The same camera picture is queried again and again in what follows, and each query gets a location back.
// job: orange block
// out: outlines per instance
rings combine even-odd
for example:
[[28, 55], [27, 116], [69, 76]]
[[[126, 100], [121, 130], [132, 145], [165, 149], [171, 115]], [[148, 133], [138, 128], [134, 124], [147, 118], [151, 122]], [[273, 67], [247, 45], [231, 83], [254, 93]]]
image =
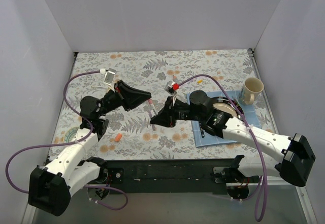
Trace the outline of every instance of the orange block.
[[122, 138], [122, 134], [117, 134], [114, 141], [118, 142], [118, 141], [120, 141], [121, 138]]

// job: wire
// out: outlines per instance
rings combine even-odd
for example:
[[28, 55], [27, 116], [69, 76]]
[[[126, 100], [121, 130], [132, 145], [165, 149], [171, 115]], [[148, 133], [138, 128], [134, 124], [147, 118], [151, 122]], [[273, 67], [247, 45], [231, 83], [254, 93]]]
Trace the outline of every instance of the wire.
[[123, 209], [123, 208], [127, 205], [127, 203], [128, 203], [128, 197], [127, 197], [126, 193], [123, 192], [123, 191], [120, 190], [120, 189], [117, 189], [117, 188], [114, 188], [114, 187], [107, 187], [107, 186], [105, 186], [105, 187], [102, 187], [102, 186], [101, 186], [101, 187], [98, 187], [98, 186], [93, 186], [93, 185], [85, 185], [85, 187], [87, 187], [87, 188], [104, 188], [104, 189], [108, 189], [108, 190], [116, 191], [116, 192], [118, 192], [118, 193], [120, 193], [120, 194], [123, 194], [123, 195], [125, 196], [125, 203], [124, 203], [122, 206], [117, 207], [117, 208], [112, 207], [112, 206], [110, 206], [110, 205], [107, 205], [107, 204], [105, 204], [103, 201], [95, 200], [95, 199], [93, 199], [93, 198], [89, 198], [90, 200], [94, 201], [95, 203], [100, 204], [100, 205], [102, 205], [102, 206], [104, 206], [104, 207], [106, 207], [106, 208], [108, 208], [108, 209], [110, 209], [110, 210], [121, 210], [121, 209]]
[[[76, 76], [70, 78], [70, 79], [68, 80], [68, 82], [66, 83], [66, 85], [64, 86], [64, 89], [63, 89], [63, 99], [64, 99], [65, 103], [67, 104], [67, 106], [68, 106], [72, 111], [74, 111], [75, 113], [77, 113], [79, 116], [80, 116], [80, 113], [79, 113], [77, 110], [75, 110], [75, 109], [74, 109], [74, 108], [69, 104], [69, 102], [68, 102], [68, 100], [67, 100], [67, 90], [68, 90], [69, 83], [70, 83], [72, 80], [74, 80], [75, 78], [78, 78], [78, 77], [80, 77], [80, 76], [83, 76], [83, 75], [89, 75], [89, 74], [94, 74], [94, 73], [99, 73], [99, 72], [100, 72], [100, 71], [97, 70], [97, 71], [91, 71], [91, 72], [86, 72], [86, 73], [80, 73], [80, 74], [78, 74], [78, 75], [76, 75]], [[86, 136], [84, 136], [83, 138], [79, 139], [78, 142], [81, 142], [81, 141], [87, 139], [87, 138], [91, 135], [92, 130], [93, 130], [93, 125], [92, 125], [92, 123], [91, 123], [87, 118], [84, 118], [84, 119], [85, 119], [85, 120], [90, 124], [90, 131], [89, 131], [89, 133], [88, 133]], [[20, 153], [22, 153], [22, 152], [24, 152], [24, 151], [27, 151], [27, 150], [30, 150], [30, 149], [38, 149], [38, 148], [46, 148], [46, 147], [58, 147], [58, 146], [68, 146], [68, 145], [73, 145], [73, 144], [75, 144], [75, 143], [76, 143], [76, 142], [73, 141], [73, 142], [62, 143], [62, 144], [44, 144], [44, 145], [35, 145], [35, 146], [30, 146], [30, 147], [23, 148], [23, 149], [17, 151], [16, 153], [14, 153], [14, 154], [9, 158], [9, 160], [8, 160], [7, 163], [6, 163], [6, 170], [5, 170], [5, 172], [6, 172], [6, 178], [7, 178], [7, 181], [9, 182], [9, 184], [11, 185], [11, 187], [13, 187], [14, 189], [16, 189], [17, 191], [22, 192], [22, 193], [24, 193], [24, 194], [27, 194], [28, 191], [27, 191], [27, 190], [23, 190], [23, 189], [19, 188], [18, 186], [16, 186], [16, 185], [13, 183], [13, 181], [11, 180], [11, 177], [10, 177], [10, 175], [9, 175], [9, 165], [10, 165], [10, 162], [13, 160], [13, 158], [15, 158], [15, 157], [16, 157], [17, 155], [19, 155]]]
[[[238, 113], [238, 115], [240, 115], [240, 117], [244, 121], [246, 127], [249, 127], [249, 124], [248, 124], [247, 120], [245, 119], [244, 115], [238, 110], [237, 106], [230, 99], [230, 97], [228, 96], [228, 94], [226, 93], [226, 91], [222, 88], [222, 86], [220, 85], [220, 83], [216, 79], [214, 79], [213, 77], [211, 77], [210, 75], [206, 75], [206, 74], [198, 74], [198, 75], [195, 75], [195, 76], [190, 77], [190, 78], [186, 79], [185, 81], [181, 82], [179, 84], [179, 87], [181, 85], [183, 85], [183, 84], [191, 81], [192, 79], [197, 78], [197, 77], [208, 77], [208, 78], [212, 79], [218, 85], [218, 87], [224, 93], [224, 95], [227, 97], [227, 99], [229, 100], [229, 102], [231, 103], [231, 105], [234, 107], [234, 109], [236, 110], [236, 112]], [[256, 149], [257, 149], [258, 154], [259, 154], [259, 156], [261, 158], [262, 168], [263, 168], [263, 183], [262, 183], [261, 189], [260, 189], [260, 191], [258, 193], [257, 200], [256, 200], [256, 204], [255, 204], [255, 219], [256, 219], [256, 221], [260, 222], [263, 219], [263, 217], [264, 217], [265, 210], [266, 210], [267, 199], [268, 199], [268, 177], [267, 177], [267, 169], [266, 169], [266, 165], [265, 165], [265, 161], [264, 161], [264, 157], [263, 157], [263, 154], [262, 154], [261, 147], [258, 145], [257, 139], [256, 139], [256, 137], [255, 137], [252, 129], [249, 129], [249, 133], [251, 134], [251, 136], [253, 138], [253, 141], [254, 141], [254, 143], [256, 145]], [[262, 190], [264, 192], [263, 205], [262, 205], [261, 214], [260, 214], [259, 217], [257, 217], [258, 204], [259, 204], [259, 199], [261, 198], [261, 195], [262, 195]]]

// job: mug handle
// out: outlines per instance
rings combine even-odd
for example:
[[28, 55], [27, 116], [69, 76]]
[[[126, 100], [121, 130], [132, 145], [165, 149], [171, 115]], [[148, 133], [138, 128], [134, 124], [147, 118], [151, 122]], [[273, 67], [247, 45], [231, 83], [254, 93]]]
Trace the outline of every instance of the mug handle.
[[254, 96], [253, 93], [251, 93], [251, 94], [250, 94], [249, 101], [247, 101], [246, 104], [247, 104], [247, 105], [251, 105], [251, 104], [253, 104], [254, 99], [255, 99], [255, 96]]

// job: robotic arm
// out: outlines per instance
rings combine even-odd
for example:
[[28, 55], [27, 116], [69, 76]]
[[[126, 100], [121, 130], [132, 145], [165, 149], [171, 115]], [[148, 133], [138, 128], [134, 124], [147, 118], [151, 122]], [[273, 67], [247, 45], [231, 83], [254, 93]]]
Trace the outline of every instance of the robotic arm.
[[[100, 118], [122, 106], [129, 111], [151, 98], [151, 93], [134, 89], [122, 80], [114, 84], [102, 99], [91, 96], [80, 102], [83, 117], [75, 136], [76, 144], [66, 147], [60, 155], [44, 167], [35, 168], [29, 180], [28, 203], [53, 215], [61, 215], [69, 205], [71, 197], [84, 185], [93, 180], [101, 182], [107, 177], [104, 160], [90, 158], [78, 166], [87, 151], [105, 134], [109, 121]], [[88, 138], [79, 142], [93, 130]]]
[[[165, 127], [174, 127], [177, 120], [196, 120], [201, 122], [201, 128], [211, 135], [232, 139], [256, 148], [251, 134], [245, 124], [238, 118], [213, 107], [212, 99], [201, 90], [190, 94], [189, 105], [168, 97], [164, 107], [154, 116], [150, 123]], [[269, 176], [281, 177], [295, 186], [305, 186], [315, 155], [307, 139], [295, 134], [294, 137], [278, 135], [252, 127], [262, 152], [269, 155], [266, 159]], [[220, 177], [226, 182], [251, 176], [262, 176], [263, 170], [260, 158], [238, 155], [235, 164], [225, 168]]]

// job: wall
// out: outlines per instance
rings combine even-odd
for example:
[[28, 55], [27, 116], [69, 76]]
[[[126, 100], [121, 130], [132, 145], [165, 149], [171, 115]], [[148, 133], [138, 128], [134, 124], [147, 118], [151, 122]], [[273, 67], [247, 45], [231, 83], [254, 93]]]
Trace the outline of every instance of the wall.
[[253, 48], [280, 0], [45, 0], [79, 52]]
[[281, 0], [256, 48], [257, 66], [283, 134], [305, 135], [316, 155], [307, 191], [325, 223], [325, 0]]
[[[73, 53], [44, 0], [0, 0], [0, 10], [0, 222], [20, 223], [27, 195], [7, 183], [5, 164], [23, 147], [51, 142]], [[17, 156], [13, 181], [28, 189], [45, 158], [46, 150]]]

